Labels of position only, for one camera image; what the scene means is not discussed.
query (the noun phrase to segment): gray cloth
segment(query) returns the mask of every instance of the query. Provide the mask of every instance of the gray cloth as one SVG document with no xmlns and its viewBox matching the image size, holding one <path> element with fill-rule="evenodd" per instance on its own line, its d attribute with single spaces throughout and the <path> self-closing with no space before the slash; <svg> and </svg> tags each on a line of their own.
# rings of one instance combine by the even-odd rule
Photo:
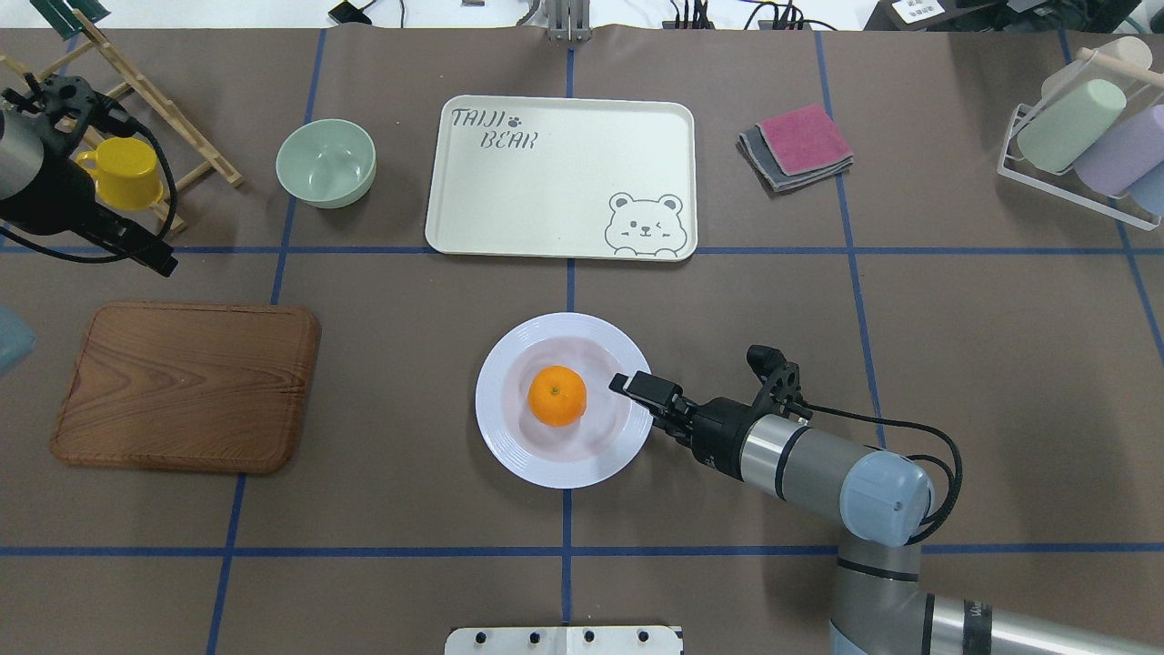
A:
<svg viewBox="0 0 1164 655">
<path fill-rule="evenodd" d="M 780 164 L 776 163 L 776 158 L 772 156 L 772 150 L 768 149 L 768 143 L 764 140 L 764 134 L 760 133 L 759 126 L 753 124 L 748 129 L 741 131 L 739 135 L 739 142 L 740 145 L 743 145 L 744 151 L 747 154 L 747 161 L 751 162 L 757 172 L 764 177 L 765 181 L 768 183 L 768 186 L 778 193 L 793 191 L 795 188 L 800 188 L 801 186 L 807 186 L 818 179 L 832 177 L 833 175 L 853 165 L 853 157 L 850 155 L 839 162 L 824 168 L 809 170 L 800 175 L 788 175 L 781 170 Z"/>
</svg>

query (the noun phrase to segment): white tray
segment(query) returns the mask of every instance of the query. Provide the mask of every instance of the white tray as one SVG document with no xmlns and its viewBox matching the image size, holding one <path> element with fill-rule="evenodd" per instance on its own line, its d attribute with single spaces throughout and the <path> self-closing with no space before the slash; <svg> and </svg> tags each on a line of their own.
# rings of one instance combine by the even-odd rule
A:
<svg viewBox="0 0 1164 655">
<path fill-rule="evenodd" d="M 682 105 L 457 95 L 425 237 L 450 254 L 675 261 L 695 251 L 695 206 Z"/>
</svg>

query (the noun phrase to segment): table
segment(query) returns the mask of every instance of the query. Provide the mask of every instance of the table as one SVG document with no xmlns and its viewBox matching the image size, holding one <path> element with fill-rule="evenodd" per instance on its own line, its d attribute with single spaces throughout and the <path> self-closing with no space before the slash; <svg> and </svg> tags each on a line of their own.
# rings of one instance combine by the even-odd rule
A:
<svg viewBox="0 0 1164 655">
<path fill-rule="evenodd" d="M 929 591 L 1164 643 L 1164 244 L 993 172 L 1014 105 L 1102 37 L 606 27 L 569 52 L 534 28 L 109 35 L 247 183 L 210 177 L 183 197 L 170 279 L 0 244 L 0 302 L 40 337 L 0 380 L 6 648 L 439 653 L 454 626 L 650 621 L 682 625 L 689 653 L 826 653 L 829 526 L 659 434 L 574 492 L 490 456 L 476 372 L 512 326 L 562 309 L 619 326 L 696 400 L 750 399 L 744 353 L 759 343 L 801 365 L 812 403 L 943 428 L 966 483 L 927 542 Z M 0 42 L 30 63 L 62 48 L 31 30 Z M 97 57 L 70 72 L 114 81 Z M 687 105 L 700 249 L 677 264 L 434 252 L 433 145 L 459 93 Z M 810 102 L 832 112 L 856 165 L 769 197 L 734 136 Z M 381 157 L 367 198 L 333 211 L 290 202 L 272 165 L 288 133 L 326 116 L 364 126 Z M 176 169 L 192 163 L 172 133 L 163 144 Z M 52 460 L 86 319 L 134 298 L 315 312 L 319 363 L 284 470 Z"/>
</svg>

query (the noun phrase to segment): white plate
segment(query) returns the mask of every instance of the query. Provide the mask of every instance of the white plate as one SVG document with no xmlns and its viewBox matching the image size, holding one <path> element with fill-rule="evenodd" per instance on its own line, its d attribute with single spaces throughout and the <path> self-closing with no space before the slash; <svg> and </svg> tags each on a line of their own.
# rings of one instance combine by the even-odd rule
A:
<svg viewBox="0 0 1164 655">
<path fill-rule="evenodd" d="M 526 403 L 530 384 L 547 366 L 582 377 L 587 408 L 565 428 L 538 421 Z M 559 490 L 601 483 L 626 467 L 651 432 L 651 414 L 609 390 L 615 373 L 651 372 L 638 347 L 618 327 L 584 313 L 531 318 L 502 337 L 477 378 L 477 426 L 506 469 Z"/>
</svg>

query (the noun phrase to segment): black cable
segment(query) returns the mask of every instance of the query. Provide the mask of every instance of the black cable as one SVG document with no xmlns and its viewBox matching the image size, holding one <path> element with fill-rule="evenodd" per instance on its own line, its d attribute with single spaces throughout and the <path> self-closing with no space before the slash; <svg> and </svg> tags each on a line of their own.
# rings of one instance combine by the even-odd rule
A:
<svg viewBox="0 0 1164 655">
<path fill-rule="evenodd" d="M 818 21 L 818 20 L 814 20 L 814 19 L 801 19 L 801 20 L 799 20 L 796 22 L 801 26 L 801 28 L 803 28 L 804 23 L 812 23 L 812 24 L 818 24 L 818 26 L 826 27 L 826 28 L 831 29 L 832 31 L 839 31 L 837 28 L 832 27 L 831 24 L 829 24 L 829 23 L 826 23 L 824 21 Z"/>
<path fill-rule="evenodd" d="M 950 513 L 953 511 L 953 506 L 958 503 L 958 493 L 961 491 L 961 454 L 958 451 L 958 446 L 953 443 L 953 440 L 949 435 L 938 430 L 937 428 L 925 426 L 923 423 L 914 423 L 911 421 L 894 421 L 892 419 L 879 419 L 876 417 L 865 417 L 863 414 L 853 414 L 851 412 L 844 412 L 840 410 L 832 410 L 831 407 L 821 407 L 818 405 L 804 404 L 807 410 L 812 412 L 819 412 L 823 414 L 832 414 L 835 417 L 840 417 L 843 419 L 852 419 L 854 421 L 864 421 L 866 423 L 876 423 L 879 426 L 890 426 L 893 428 L 909 428 L 911 430 L 921 430 L 923 433 L 929 433 L 935 437 L 942 440 L 946 447 L 950 449 L 950 455 L 953 457 L 953 475 L 950 479 L 950 489 L 946 490 L 946 497 L 942 501 L 942 506 L 938 507 L 937 512 L 934 513 L 932 520 L 924 531 L 917 533 L 916 535 L 909 537 L 906 546 L 911 546 L 921 541 L 927 540 L 930 535 L 936 533 L 942 524 L 950 518 Z"/>
<path fill-rule="evenodd" d="M 930 464 L 936 464 L 939 469 L 942 469 L 942 472 L 945 474 L 946 487 L 953 484 L 953 471 L 950 470 L 950 465 L 946 464 L 945 462 L 942 462 L 937 457 L 934 457 L 932 455 L 908 455 L 906 456 L 906 460 L 910 462 L 929 462 Z M 929 517 L 922 519 L 921 525 L 924 526 L 927 524 L 932 524 L 936 517 L 937 512 L 930 514 Z"/>
<path fill-rule="evenodd" d="M 520 19 L 518 19 L 517 22 L 513 23 L 513 27 L 521 27 L 521 26 L 524 26 L 530 19 L 533 17 L 534 14 L 538 13 L 538 9 L 540 9 L 540 8 L 541 8 L 541 0 L 530 0 L 530 10 L 526 12 L 524 16 L 521 16 Z"/>
<path fill-rule="evenodd" d="M 747 28 L 752 27 L 752 21 L 755 19 L 755 14 L 759 14 L 760 9 L 762 9 L 764 7 L 772 7 L 773 8 L 773 12 L 772 12 L 772 23 L 773 23 L 772 28 L 773 29 L 778 29 L 779 24 L 786 24 L 786 27 L 787 27 L 787 24 L 789 24 L 789 23 L 786 23 L 786 20 L 788 17 L 792 17 L 793 22 L 796 22 L 797 20 L 807 20 L 807 19 L 802 17 L 804 15 L 804 13 L 800 10 L 800 7 L 796 7 L 793 3 L 790 3 L 790 2 L 787 3 L 787 5 L 781 5 L 779 2 L 752 2 L 752 3 L 755 5 L 755 8 L 752 9 L 752 14 L 750 16 L 747 16 L 747 22 L 744 23 L 744 29 L 747 29 Z M 785 8 L 785 19 L 780 17 L 780 9 L 781 8 Z"/>
<path fill-rule="evenodd" d="M 747 16 L 747 22 L 744 23 L 744 29 L 747 29 L 747 28 L 752 27 L 752 19 L 755 17 L 755 14 L 760 13 L 760 9 L 762 9 L 762 8 L 767 7 L 767 6 L 771 6 L 771 7 L 773 7 L 775 9 L 775 15 L 772 16 L 773 20 L 775 20 L 776 16 L 780 15 L 780 6 L 776 5 L 775 2 L 757 2 L 755 8 L 752 9 L 752 15 Z"/>
<path fill-rule="evenodd" d="M 162 227 L 157 230 L 157 237 L 165 238 L 165 235 L 170 233 L 170 227 L 173 226 L 173 219 L 178 215 L 178 186 L 173 181 L 173 171 L 170 170 L 170 162 L 166 161 L 165 152 L 162 151 L 162 144 L 157 142 L 154 133 L 141 122 L 137 122 L 137 133 L 144 136 L 154 148 L 154 151 L 157 152 L 157 163 L 162 166 L 162 175 L 165 176 L 165 188 L 170 193 L 170 198 L 166 201 L 165 220 L 162 221 Z"/>
<path fill-rule="evenodd" d="M 165 175 L 165 186 L 166 186 L 166 190 L 170 192 L 170 199 L 169 199 L 169 206 L 170 207 L 169 207 L 169 209 L 165 213 L 165 221 L 162 222 L 162 228 L 158 229 L 158 232 L 157 232 L 157 237 L 158 238 L 164 238 L 165 235 L 170 233 L 170 227 L 173 226 L 173 219 L 178 214 L 178 200 L 177 200 L 177 198 L 178 198 L 178 187 L 173 183 L 173 171 L 170 170 L 170 162 L 166 161 L 165 152 L 162 151 L 162 145 L 158 144 L 157 138 L 154 137 L 154 133 L 150 131 L 148 127 L 146 127 L 144 124 L 141 124 L 140 122 L 137 123 L 137 131 L 141 133 L 141 135 L 144 136 L 147 141 L 149 141 L 149 144 L 154 148 L 154 151 L 157 152 L 158 164 L 161 164 L 162 172 Z M 29 241 L 28 238 L 21 236 L 20 234 L 16 234 L 16 233 L 12 232 L 10 229 L 8 229 L 8 228 L 6 228 L 3 226 L 0 226 L 0 234 L 2 234 L 3 236 L 6 236 L 8 238 L 12 238 L 13 241 L 20 243 L 21 245 L 24 245 L 26 248 L 28 248 L 30 250 L 35 250 L 37 252 L 41 252 L 41 254 L 44 254 L 44 255 L 49 255 L 51 257 L 56 257 L 56 258 L 59 258 L 59 259 L 71 261 L 73 263 L 112 263 L 112 262 L 115 262 L 115 261 L 121 261 L 123 258 L 128 258 L 128 257 L 137 254 L 142 249 L 144 249 L 144 248 L 140 248 L 140 249 L 134 250 L 132 252 L 122 252 L 122 254 L 106 255 L 106 256 L 79 256 L 79 255 L 72 255 L 72 254 L 69 254 L 69 252 L 63 252 L 61 250 L 54 250 L 51 248 L 47 248 L 47 247 L 44 247 L 44 245 L 42 245 L 40 243 L 35 243 L 33 241 Z"/>
</svg>

